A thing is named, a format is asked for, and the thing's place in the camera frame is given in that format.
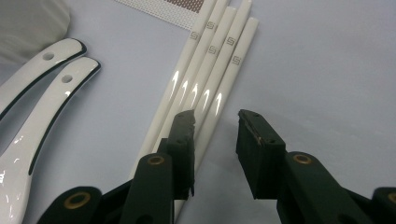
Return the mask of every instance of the white table surface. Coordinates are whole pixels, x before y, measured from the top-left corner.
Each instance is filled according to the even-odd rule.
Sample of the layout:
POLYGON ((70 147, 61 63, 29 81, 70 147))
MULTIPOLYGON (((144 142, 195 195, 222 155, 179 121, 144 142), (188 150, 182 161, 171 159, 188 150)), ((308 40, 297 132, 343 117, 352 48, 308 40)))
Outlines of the white table surface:
MULTIPOLYGON (((188 31, 111 0, 68 0, 69 37, 102 71, 69 102, 37 162, 24 223, 64 191, 127 181, 188 31)), ((232 0, 238 7, 240 0, 232 0)), ((235 154, 239 109, 262 114, 288 151, 320 159, 345 188, 396 186, 396 2, 255 0, 261 21, 179 224, 280 223, 254 201, 235 154)), ((0 64, 0 84, 21 67, 0 64)), ((56 73, 0 123, 0 152, 56 73)))

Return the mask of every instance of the brass screw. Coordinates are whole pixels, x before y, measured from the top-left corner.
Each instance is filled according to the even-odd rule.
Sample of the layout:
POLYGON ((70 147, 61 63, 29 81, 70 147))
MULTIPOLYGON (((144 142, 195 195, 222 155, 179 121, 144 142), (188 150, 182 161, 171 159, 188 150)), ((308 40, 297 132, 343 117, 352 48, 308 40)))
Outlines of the brass screw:
POLYGON ((302 155, 302 154, 297 154, 297 155, 293 156, 293 159, 295 161, 297 161, 298 163, 304 164, 304 165, 308 165, 308 164, 312 163, 311 158, 309 158, 305 155, 302 155))
POLYGON ((84 206, 87 202, 89 202, 91 199, 91 194, 88 192, 77 192, 73 195, 71 195, 70 197, 68 197, 65 201, 64 201, 64 207, 67 209, 76 209, 76 208, 80 208, 82 206, 84 206), (74 199, 76 199, 77 197, 82 196, 82 200, 78 201, 78 202, 73 202, 74 199))
POLYGON ((148 164, 150 165, 159 165, 163 163, 165 159, 162 156, 153 156, 148 158, 148 164))
POLYGON ((396 203, 396 192, 392 192, 388 195, 391 202, 396 203))

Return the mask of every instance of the white ceramic rod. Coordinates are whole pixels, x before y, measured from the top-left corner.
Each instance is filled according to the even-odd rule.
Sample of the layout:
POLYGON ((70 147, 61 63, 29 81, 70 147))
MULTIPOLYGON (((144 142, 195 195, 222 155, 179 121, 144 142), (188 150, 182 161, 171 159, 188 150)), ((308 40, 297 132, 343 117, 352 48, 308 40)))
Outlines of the white ceramic rod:
POLYGON ((202 34, 202 38, 194 52, 194 55, 192 56, 189 67, 187 68, 186 75, 181 81, 181 86, 177 91, 175 100, 169 109, 165 121, 163 122, 163 127, 161 128, 160 134, 156 138, 155 145, 151 150, 152 152, 156 152, 158 146, 160 145, 161 139, 169 135, 174 116, 181 111, 183 103, 186 101, 185 96, 191 91, 191 83, 195 80, 198 69, 204 60, 205 53, 209 48, 213 35, 216 32, 221 17, 224 14, 225 8, 228 6, 229 2, 230 0, 218 0, 218 2, 215 4, 212 15, 210 15, 204 33, 202 34))
MULTIPOLYGON (((202 126, 202 131, 198 135, 198 138, 195 138, 195 172, 197 172, 199 166, 201 165, 210 138, 215 131, 216 125, 219 121, 219 116, 222 112, 222 109, 224 108, 231 88, 233 87, 233 82, 235 81, 235 78, 239 72, 241 63, 248 52, 248 47, 250 46, 258 24, 258 20, 253 18, 248 19, 244 32, 241 35, 241 39, 239 40, 235 52, 233 53, 233 59, 230 61, 224 78, 219 86, 218 92, 216 94, 218 97, 216 98, 216 101, 210 106, 209 113, 207 114, 202 126)), ((180 213, 184 202, 185 201, 180 200, 175 201, 175 217, 177 217, 180 213)))
POLYGON ((210 74, 209 80, 206 82, 204 90, 200 96, 197 106, 194 110, 195 116, 195 131, 194 136, 201 130, 201 125, 204 122, 204 118, 207 114, 209 106, 215 98, 215 92, 221 82, 224 72, 227 68, 228 62, 233 55, 236 43, 239 40, 239 36, 244 29, 244 26, 248 20, 248 14, 251 9, 251 0, 244 0, 241 6, 236 12, 235 19, 231 25, 231 29, 225 38, 224 44, 221 47, 219 57, 213 67, 212 73, 210 74))
POLYGON ((136 172, 137 164, 140 158, 151 153, 151 150, 157 140, 157 136, 160 133, 163 122, 168 115, 169 108, 174 102, 176 92, 180 86, 181 80, 183 79, 187 67, 190 64, 193 53, 195 52, 198 42, 201 39, 201 34, 205 29, 206 23, 209 20, 210 14, 213 11, 213 7, 216 0, 205 0, 201 6, 200 13, 196 19, 195 24, 192 26, 191 33, 181 51, 180 58, 178 59, 175 71, 169 81, 165 92, 163 93, 163 98, 161 99, 160 105, 155 112, 154 118, 149 125, 148 132, 143 141, 143 145, 140 148, 139 154, 136 157, 134 166, 130 173, 130 179, 134 178, 134 173, 136 172))
POLYGON ((0 86, 0 120, 40 78, 86 51, 79 41, 64 39, 39 52, 0 86))
POLYGON ((22 223, 32 172, 46 134, 70 97, 99 68, 97 61, 85 57, 67 65, 49 85, 0 157, 0 223, 22 223))
POLYGON ((212 42, 210 43, 209 49, 206 52, 204 61, 198 71, 193 84, 190 94, 186 98, 186 102, 183 105, 182 111, 195 109, 198 104, 198 100, 204 90, 204 86, 212 72, 213 66, 215 65, 216 59, 219 56, 219 52, 222 44, 224 43, 225 37, 228 34, 233 18, 236 14, 236 8, 227 7, 224 15, 219 23, 219 28, 213 36, 212 42))

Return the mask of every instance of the white ceramic spoon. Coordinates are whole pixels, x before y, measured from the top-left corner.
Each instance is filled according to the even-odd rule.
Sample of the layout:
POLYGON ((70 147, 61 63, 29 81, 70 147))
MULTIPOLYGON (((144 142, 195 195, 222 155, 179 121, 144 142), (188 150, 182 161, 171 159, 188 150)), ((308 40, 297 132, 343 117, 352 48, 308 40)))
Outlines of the white ceramic spoon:
POLYGON ((68 100, 99 68, 97 61, 85 57, 67 65, 0 157, 1 224, 22 223, 39 149, 68 100))
POLYGON ((82 56, 85 46, 76 39, 64 39, 43 49, 0 86, 0 120, 40 78, 55 68, 82 56))

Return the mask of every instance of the perforated mesh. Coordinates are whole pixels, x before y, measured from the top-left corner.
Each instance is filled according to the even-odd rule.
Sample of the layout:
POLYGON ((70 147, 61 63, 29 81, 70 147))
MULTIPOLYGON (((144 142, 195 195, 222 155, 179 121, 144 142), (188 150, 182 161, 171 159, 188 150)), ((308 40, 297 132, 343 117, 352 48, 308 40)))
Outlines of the perforated mesh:
POLYGON ((204 0, 115 0, 190 30, 204 0))

